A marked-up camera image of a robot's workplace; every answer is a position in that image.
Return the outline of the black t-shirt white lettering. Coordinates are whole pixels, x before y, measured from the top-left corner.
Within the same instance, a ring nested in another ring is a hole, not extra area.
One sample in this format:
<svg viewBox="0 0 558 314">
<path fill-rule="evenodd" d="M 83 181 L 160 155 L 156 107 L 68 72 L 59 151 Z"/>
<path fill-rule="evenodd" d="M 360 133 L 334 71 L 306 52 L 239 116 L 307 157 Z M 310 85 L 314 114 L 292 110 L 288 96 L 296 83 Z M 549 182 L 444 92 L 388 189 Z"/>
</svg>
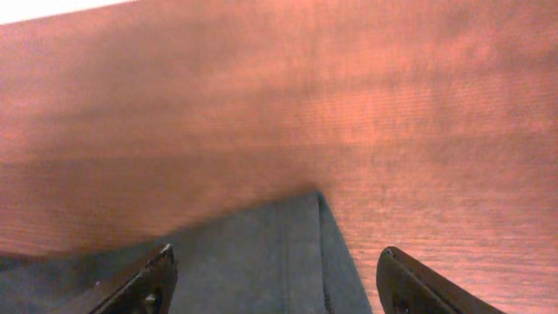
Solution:
<svg viewBox="0 0 558 314">
<path fill-rule="evenodd" d="M 368 313 L 339 227 L 319 193 L 290 197 L 166 237 L 178 261 L 173 313 Z M 27 263 L 1 261 L 1 310 L 46 313 L 155 247 Z"/>
</svg>

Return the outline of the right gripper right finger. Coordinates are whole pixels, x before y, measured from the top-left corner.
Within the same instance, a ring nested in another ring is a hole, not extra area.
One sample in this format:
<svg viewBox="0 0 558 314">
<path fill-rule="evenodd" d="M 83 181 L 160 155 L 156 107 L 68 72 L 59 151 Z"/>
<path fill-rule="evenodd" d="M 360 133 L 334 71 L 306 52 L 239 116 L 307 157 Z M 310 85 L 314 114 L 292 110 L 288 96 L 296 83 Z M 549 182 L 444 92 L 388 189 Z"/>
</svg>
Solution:
<svg viewBox="0 0 558 314">
<path fill-rule="evenodd" d="M 503 314 L 393 246 L 380 254 L 376 284 L 388 314 Z"/>
</svg>

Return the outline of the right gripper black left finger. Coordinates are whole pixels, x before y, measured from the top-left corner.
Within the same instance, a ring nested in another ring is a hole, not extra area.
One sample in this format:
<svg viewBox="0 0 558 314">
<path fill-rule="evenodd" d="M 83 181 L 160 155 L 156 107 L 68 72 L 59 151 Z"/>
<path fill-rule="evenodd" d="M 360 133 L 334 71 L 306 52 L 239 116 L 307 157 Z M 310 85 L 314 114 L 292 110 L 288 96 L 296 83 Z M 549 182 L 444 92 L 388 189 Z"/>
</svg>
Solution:
<svg viewBox="0 0 558 314">
<path fill-rule="evenodd" d="M 93 314 L 167 314 L 178 279 L 173 246 L 163 244 L 100 283 Z"/>
</svg>

